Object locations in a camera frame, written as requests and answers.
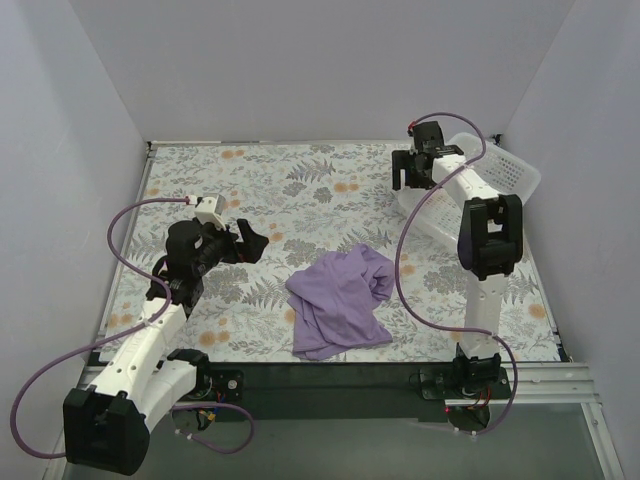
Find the white plastic laundry basket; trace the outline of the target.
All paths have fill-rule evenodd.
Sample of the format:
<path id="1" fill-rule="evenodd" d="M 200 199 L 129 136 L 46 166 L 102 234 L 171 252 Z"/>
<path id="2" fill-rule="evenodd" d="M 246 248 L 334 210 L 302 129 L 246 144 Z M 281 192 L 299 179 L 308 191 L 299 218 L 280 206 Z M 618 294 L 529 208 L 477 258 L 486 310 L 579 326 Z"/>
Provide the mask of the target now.
<path id="1" fill-rule="evenodd" d="M 486 154 L 472 168 L 489 186 L 502 194 L 518 195 L 523 204 L 529 200 L 541 180 L 536 168 L 492 143 L 487 145 Z M 453 183 L 453 180 L 449 181 L 429 198 L 412 226 L 456 252 L 462 209 L 449 195 Z M 425 190 L 407 187 L 396 192 L 396 210 L 408 217 L 425 193 Z"/>

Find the purple t shirt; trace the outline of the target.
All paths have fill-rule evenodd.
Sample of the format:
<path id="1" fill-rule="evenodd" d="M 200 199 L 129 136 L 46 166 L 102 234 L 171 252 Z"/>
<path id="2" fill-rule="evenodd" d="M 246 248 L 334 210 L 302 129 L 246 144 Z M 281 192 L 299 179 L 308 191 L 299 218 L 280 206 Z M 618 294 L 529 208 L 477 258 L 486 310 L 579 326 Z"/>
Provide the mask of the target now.
<path id="1" fill-rule="evenodd" d="M 375 309 L 394 291 L 393 262 L 366 244 L 332 251 L 285 282 L 295 312 L 292 355 L 323 361 L 392 342 Z"/>

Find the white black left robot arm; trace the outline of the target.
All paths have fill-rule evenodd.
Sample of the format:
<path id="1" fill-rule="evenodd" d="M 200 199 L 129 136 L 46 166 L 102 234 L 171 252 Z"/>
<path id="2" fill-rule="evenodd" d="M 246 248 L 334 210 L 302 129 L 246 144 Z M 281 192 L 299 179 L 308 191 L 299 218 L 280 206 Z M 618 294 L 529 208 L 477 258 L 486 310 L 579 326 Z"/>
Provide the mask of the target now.
<path id="1" fill-rule="evenodd" d="M 240 219 L 239 231 L 197 219 L 171 225 L 165 254 L 152 270 L 138 331 L 127 336 L 108 365 L 63 403 L 66 459 L 123 475 L 143 463 L 159 421 L 184 398 L 214 398 L 207 354 L 167 350 L 203 291 L 204 276 L 220 263 L 257 263 L 269 240 Z"/>

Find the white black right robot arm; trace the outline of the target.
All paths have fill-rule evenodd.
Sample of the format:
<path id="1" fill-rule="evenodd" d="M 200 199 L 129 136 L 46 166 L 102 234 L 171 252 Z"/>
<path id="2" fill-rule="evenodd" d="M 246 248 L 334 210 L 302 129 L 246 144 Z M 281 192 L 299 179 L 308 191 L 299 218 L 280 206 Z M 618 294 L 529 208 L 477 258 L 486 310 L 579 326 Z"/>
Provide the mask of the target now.
<path id="1" fill-rule="evenodd" d="M 523 256 L 522 201 L 503 194 L 483 180 L 456 145 L 445 142 L 436 121 L 408 126 L 410 150 L 392 153 L 392 189 L 424 189 L 428 196 L 443 188 L 461 209 L 457 255 L 467 272 L 464 326 L 458 332 L 452 373 L 445 381 L 464 397 L 475 397 L 500 381 L 502 347 L 499 323 L 508 277 Z"/>

